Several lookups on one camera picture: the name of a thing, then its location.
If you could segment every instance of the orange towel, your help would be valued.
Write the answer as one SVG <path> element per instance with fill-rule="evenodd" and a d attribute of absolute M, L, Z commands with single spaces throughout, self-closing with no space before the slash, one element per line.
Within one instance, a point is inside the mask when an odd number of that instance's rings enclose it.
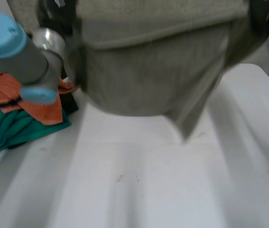
<path fill-rule="evenodd" d="M 19 97 L 21 84 L 11 75 L 0 73 L 0 103 L 7 103 L 10 100 Z M 67 94 L 72 92 L 72 83 L 64 83 L 62 79 L 59 81 L 59 93 Z M 41 105 L 34 104 L 28 101 L 20 101 L 18 105 L 1 108 L 3 113 L 8 113 L 14 110 L 24 109 L 34 119 L 40 121 L 44 125 L 58 124 L 63 121 L 63 110 L 57 93 L 57 98 L 54 104 Z"/>

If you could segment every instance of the green cloth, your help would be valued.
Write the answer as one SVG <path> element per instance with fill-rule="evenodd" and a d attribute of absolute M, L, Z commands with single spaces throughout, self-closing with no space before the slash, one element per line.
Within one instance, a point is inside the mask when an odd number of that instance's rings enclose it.
<path fill-rule="evenodd" d="M 0 150 L 19 143 L 25 143 L 60 131 L 71 125 L 63 112 L 63 122 L 43 125 L 23 110 L 4 114 L 0 110 Z"/>

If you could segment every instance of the gray cloth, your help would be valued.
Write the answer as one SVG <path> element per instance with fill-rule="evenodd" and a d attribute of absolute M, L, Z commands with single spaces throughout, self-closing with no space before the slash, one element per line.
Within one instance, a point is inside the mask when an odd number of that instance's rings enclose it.
<path fill-rule="evenodd" d="M 95 17 L 88 10 L 82 33 L 86 90 L 107 112 L 163 114 L 187 137 L 224 70 L 261 40 L 242 0 L 180 0 L 172 8 L 169 2 L 133 1 L 135 7 L 125 10 L 103 4 Z"/>

